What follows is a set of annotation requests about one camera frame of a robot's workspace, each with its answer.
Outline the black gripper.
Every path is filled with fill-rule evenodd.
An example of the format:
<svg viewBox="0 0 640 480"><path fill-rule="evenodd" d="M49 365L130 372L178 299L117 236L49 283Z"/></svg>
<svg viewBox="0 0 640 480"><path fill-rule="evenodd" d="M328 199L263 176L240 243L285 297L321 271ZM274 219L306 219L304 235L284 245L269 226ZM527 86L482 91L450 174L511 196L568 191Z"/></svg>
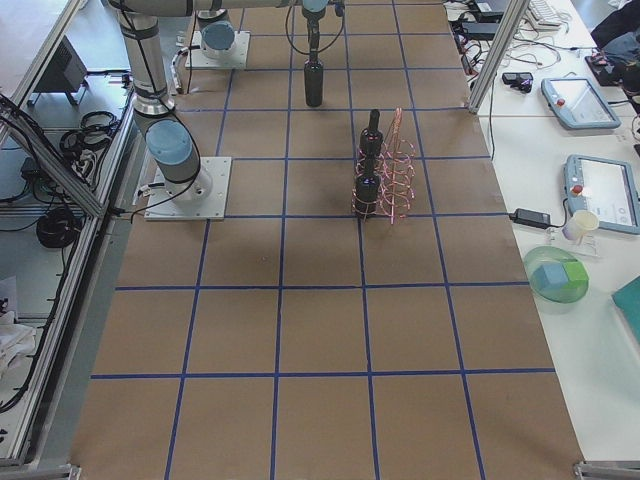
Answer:
<svg viewBox="0 0 640 480"><path fill-rule="evenodd" d="M321 20L320 12L306 12L305 18L307 22L307 34L309 42L309 58L319 58L319 40L320 40L320 28L319 23Z"/></svg>

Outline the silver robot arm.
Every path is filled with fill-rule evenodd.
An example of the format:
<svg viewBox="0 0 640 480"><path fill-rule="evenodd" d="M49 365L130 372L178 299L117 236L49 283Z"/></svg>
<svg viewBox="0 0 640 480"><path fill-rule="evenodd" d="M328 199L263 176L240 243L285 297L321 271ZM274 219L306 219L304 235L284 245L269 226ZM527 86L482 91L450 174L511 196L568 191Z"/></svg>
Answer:
<svg viewBox="0 0 640 480"><path fill-rule="evenodd" d="M197 10L196 23L201 35L201 50L207 57L229 50L235 41L235 30L227 9Z"/></svg>
<svg viewBox="0 0 640 480"><path fill-rule="evenodd" d="M327 1L111 1L117 12L133 75L133 108L138 128L165 176L177 186L176 197L197 195L206 187L198 148L186 126L175 114L170 99L159 40L160 17L195 18L201 49L211 53L229 49L236 38L228 11L241 8L288 8L299 5L306 19L308 49L304 64L306 104L323 101L324 66L319 59L320 21Z"/></svg>

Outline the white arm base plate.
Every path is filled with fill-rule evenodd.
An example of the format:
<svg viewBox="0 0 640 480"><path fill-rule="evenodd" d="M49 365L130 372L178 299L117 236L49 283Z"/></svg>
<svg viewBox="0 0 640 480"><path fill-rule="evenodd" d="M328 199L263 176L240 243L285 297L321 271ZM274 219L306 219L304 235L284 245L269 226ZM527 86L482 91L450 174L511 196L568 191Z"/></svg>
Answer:
<svg viewBox="0 0 640 480"><path fill-rule="evenodd" d="M199 176L189 189L178 195L188 183L179 187L166 183L159 167L153 182L161 183L149 194L151 207L144 218L149 221L223 220L226 213L229 182L232 170L231 157L202 157Z"/></svg>
<svg viewBox="0 0 640 480"><path fill-rule="evenodd" d="M250 33L238 31L227 50L202 49L201 33L196 31L187 55L186 67L195 70L244 70L247 65Z"/></svg>

